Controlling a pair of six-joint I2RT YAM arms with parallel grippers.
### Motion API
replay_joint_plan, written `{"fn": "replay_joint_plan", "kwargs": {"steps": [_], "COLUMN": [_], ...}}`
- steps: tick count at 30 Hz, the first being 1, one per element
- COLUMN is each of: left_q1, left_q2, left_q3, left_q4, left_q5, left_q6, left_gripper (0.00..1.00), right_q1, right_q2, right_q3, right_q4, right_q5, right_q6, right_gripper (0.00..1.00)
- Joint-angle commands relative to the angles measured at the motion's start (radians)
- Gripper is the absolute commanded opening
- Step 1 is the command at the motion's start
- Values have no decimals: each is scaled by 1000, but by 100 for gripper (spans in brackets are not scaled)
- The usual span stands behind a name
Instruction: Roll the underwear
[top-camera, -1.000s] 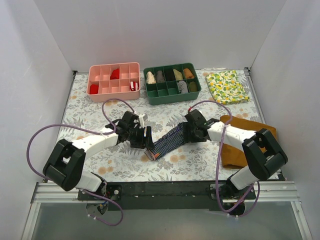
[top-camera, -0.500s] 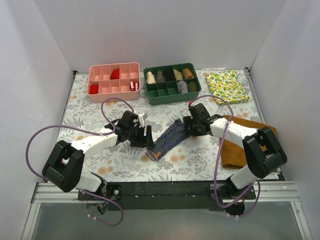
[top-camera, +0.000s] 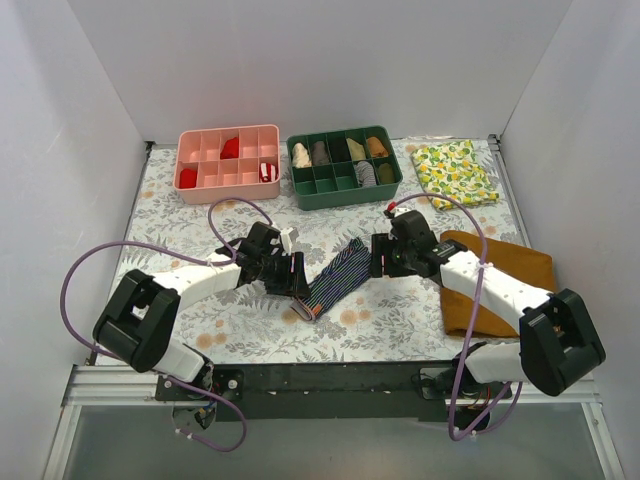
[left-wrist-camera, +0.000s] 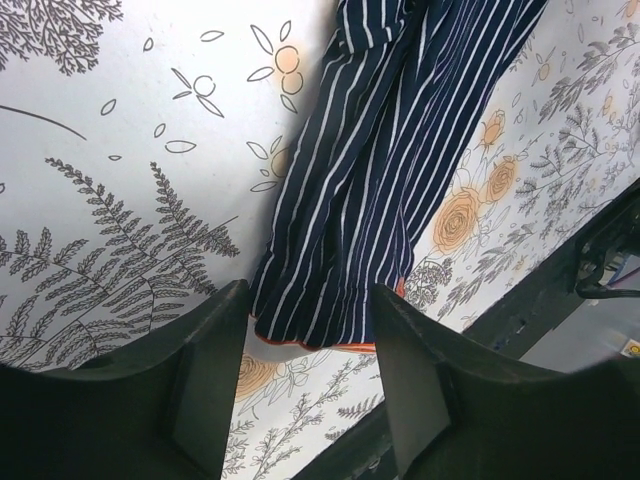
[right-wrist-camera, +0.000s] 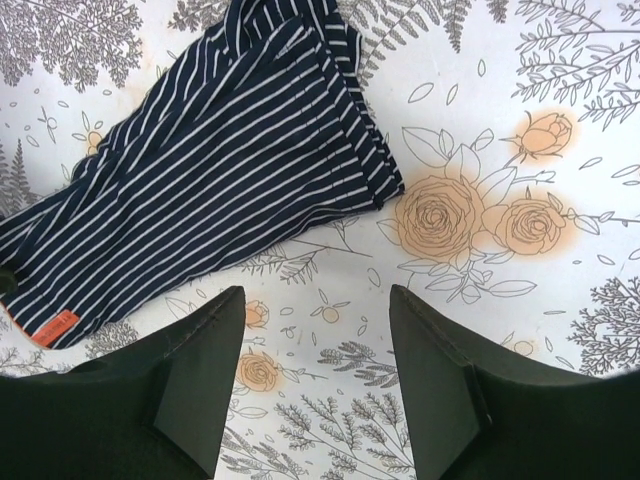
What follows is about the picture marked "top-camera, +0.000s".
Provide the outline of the navy striped underwear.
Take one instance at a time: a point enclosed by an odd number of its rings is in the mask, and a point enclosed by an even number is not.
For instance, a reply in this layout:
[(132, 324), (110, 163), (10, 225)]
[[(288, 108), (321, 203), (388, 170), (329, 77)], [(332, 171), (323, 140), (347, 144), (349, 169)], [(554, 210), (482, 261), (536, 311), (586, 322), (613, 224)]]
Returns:
[(371, 278), (371, 260), (371, 253), (360, 238), (350, 240), (311, 282), (310, 296), (296, 298), (291, 309), (304, 321), (317, 321)]

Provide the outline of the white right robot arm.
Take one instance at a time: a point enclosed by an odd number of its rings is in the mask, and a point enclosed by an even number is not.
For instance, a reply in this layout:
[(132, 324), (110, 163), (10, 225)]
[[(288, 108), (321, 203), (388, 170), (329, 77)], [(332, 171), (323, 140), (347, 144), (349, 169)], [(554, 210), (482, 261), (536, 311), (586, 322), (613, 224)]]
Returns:
[(479, 343), (459, 355), (454, 389), (475, 397), (492, 382), (529, 382), (557, 396), (606, 359), (582, 297), (526, 284), (480, 258), (456, 240), (439, 242), (424, 216), (389, 207), (387, 234), (372, 237), (375, 278), (420, 276), (464, 295), (510, 325), (518, 342)]

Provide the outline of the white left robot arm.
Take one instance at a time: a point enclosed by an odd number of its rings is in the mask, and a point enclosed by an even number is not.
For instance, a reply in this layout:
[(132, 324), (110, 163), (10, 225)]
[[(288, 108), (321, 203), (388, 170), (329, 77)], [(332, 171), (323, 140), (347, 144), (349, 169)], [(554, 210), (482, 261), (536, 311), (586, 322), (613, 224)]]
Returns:
[(148, 275), (127, 272), (94, 329), (94, 340), (135, 371), (157, 371), (178, 379), (193, 400), (213, 386), (213, 363), (173, 336), (178, 314), (220, 292), (259, 281), (269, 295), (307, 297), (304, 254), (294, 249), (298, 232), (262, 222), (248, 235), (209, 255), (202, 265)]

